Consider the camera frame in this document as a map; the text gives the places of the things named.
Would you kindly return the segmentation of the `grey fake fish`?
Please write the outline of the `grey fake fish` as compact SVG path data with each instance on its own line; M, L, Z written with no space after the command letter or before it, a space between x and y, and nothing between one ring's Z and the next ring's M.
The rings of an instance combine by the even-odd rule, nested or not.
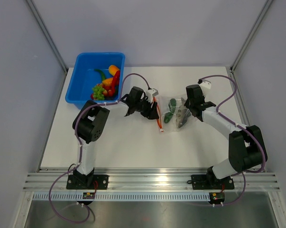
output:
M187 123L188 118L191 116L190 110L185 107L185 102L186 100L181 97L181 105L176 113L176 126L178 129L183 127Z

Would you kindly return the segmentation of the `dark green fake leaf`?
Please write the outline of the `dark green fake leaf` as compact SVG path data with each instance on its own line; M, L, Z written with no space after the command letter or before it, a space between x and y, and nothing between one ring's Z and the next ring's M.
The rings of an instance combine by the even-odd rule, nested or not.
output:
M174 114L175 109L176 109L176 100L174 98L170 99L168 103L168 107L169 107L169 111Z

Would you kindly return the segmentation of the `clear zip top bag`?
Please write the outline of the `clear zip top bag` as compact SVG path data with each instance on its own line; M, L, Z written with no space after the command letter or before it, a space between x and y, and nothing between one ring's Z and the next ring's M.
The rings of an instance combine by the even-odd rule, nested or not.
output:
M165 133L185 131L195 125L197 119L186 108L186 100L185 94L158 97L162 129Z

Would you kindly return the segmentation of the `red fake strawberry bunch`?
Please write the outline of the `red fake strawberry bunch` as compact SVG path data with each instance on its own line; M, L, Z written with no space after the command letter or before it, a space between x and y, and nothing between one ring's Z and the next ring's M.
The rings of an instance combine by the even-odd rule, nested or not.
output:
M113 100L114 99L115 93L112 92L112 90L109 86L104 86L103 84L97 84L97 85L102 86L105 89L105 91L103 92L103 94L105 96L104 100Z

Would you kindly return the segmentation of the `red fake chili pepper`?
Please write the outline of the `red fake chili pepper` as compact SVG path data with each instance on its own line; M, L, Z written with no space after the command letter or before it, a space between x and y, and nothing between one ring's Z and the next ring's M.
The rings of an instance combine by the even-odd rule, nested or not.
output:
M113 76L113 80L112 80L112 83L111 83L111 90L113 93L115 93L115 86L116 86L116 83L119 82L119 79L120 79L120 70L118 70L115 75Z

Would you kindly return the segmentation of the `green fake lettuce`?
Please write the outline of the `green fake lettuce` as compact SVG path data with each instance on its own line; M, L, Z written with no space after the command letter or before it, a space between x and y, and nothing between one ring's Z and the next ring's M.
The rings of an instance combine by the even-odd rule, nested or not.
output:
M96 85L95 87L92 88L92 99L93 100L104 100L104 94L103 92L105 89L101 85Z

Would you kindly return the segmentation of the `yellow orange fake mango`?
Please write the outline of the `yellow orange fake mango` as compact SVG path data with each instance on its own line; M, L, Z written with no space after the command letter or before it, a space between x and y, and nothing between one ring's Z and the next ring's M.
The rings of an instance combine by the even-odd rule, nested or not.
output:
M112 76L115 76L115 74L120 71L120 69L115 65L110 65L108 71Z

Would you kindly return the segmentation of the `green fake chili pepper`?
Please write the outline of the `green fake chili pepper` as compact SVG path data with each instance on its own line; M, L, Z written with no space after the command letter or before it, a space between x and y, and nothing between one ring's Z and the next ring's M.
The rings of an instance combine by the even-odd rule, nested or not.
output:
M106 75L105 75L105 73L104 73L102 70L100 70L100 69L94 69L94 71L100 74L101 81L106 80Z

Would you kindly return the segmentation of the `green fake cucumber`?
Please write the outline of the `green fake cucumber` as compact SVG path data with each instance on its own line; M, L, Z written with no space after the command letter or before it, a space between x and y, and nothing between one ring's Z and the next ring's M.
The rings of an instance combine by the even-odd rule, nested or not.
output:
M171 112L165 113L164 123L166 123L166 124L169 123L173 116L174 116L174 114Z

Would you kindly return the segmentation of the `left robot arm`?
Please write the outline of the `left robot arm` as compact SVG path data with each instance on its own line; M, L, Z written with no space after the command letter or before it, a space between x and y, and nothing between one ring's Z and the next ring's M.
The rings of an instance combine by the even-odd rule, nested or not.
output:
M143 91L134 86L120 100L108 105L125 117L138 112L149 120L158 120L155 101L157 95L158 91L154 88ZM79 161L68 177L66 188L69 190L96 189L98 184L102 190L107 188L106 183L102 181L106 181L108 177L94 175L96 155L94 144L100 138L110 113L110 110L105 108L106 105L92 100L87 101L73 122L75 136L79 141Z

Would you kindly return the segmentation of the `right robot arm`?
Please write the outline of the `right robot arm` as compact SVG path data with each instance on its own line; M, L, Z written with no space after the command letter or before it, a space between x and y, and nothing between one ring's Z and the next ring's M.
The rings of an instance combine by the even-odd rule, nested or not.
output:
M185 107L192 116L210 125L228 140L228 158L209 167L205 174L193 174L188 183L193 190L232 190L232 175L264 165L268 157L261 130L257 126L236 124L223 117L214 103L205 101L205 93L210 87L208 81L187 86Z

